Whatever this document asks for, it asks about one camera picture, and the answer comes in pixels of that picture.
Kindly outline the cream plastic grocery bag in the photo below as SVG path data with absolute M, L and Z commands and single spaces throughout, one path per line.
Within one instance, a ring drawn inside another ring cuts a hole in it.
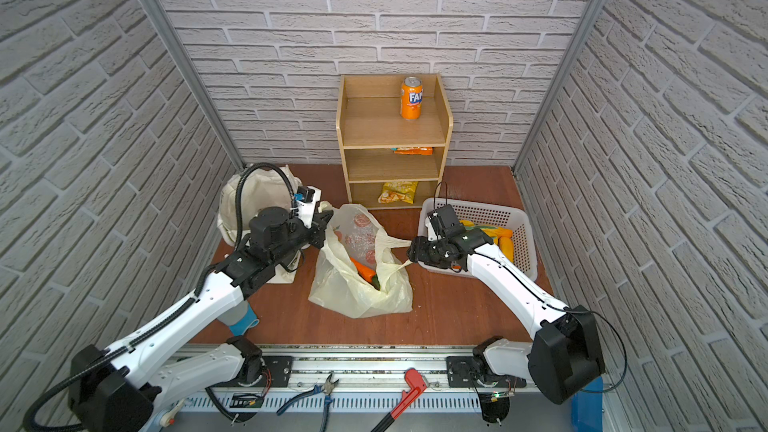
M 353 319 L 412 310 L 407 264 L 394 255 L 410 242 L 390 236 L 363 206 L 333 211 L 309 301 Z

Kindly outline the white floral canvas tote bag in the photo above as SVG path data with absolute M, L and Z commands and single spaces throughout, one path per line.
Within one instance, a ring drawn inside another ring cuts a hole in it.
M 223 185 L 219 194 L 217 228 L 223 240 L 234 245 L 236 238 L 235 194 L 240 175 L 235 174 Z M 270 169 L 258 169 L 246 180 L 241 197 L 243 235 L 249 233 L 249 221 L 267 207 L 279 206 L 286 210 L 290 207 L 288 190 L 277 172 Z

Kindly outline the orange carrot toy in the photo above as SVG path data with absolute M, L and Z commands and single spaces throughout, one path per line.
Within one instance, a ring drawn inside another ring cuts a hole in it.
M 376 271 L 359 261 L 355 260 L 354 258 L 351 258 L 352 263 L 354 264 L 358 275 L 368 284 L 370 284 L 374 289 L 379 290 L 380 289 L 380 282 L 378 275 Z

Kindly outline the yellow chips bag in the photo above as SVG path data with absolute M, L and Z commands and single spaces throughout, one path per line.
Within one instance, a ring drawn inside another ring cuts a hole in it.
M 390 181 L 382 185 L 377 198 L 379 204 L 405 203 L 413 205 L 418 188 L 417 181 Z

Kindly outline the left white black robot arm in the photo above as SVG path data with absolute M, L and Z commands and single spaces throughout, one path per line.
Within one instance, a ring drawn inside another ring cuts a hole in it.
M 182 300 L 104 350 L 81 350 L 72 361 L 68 402 L 82 427 L 139 431 L 166 406 L 199 390 L 259 379 L 262 351 L 242 335 L 174 366 L 166 362 L 211 322 L 245 304 L 301 249 L 321 248 L 332 216 L 327 203 L 308 222 L 280 207 L 263 210 L 251 220 L 247 241 L 215 264 Z

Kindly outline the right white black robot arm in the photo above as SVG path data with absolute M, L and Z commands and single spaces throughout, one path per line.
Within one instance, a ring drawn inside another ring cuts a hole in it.
M 519 378 L 561 404 L 605 372 L 595 314 L 569 307 L 519 270 L 479 228 L 467 228 L 450 205 L 422 219 L 408 258 L 423 267 L 466 272 L 484 283 L 525 327 L 532 343 L 523 348 L 504 338 L 475 347 L 474 362 L 484 382 Z

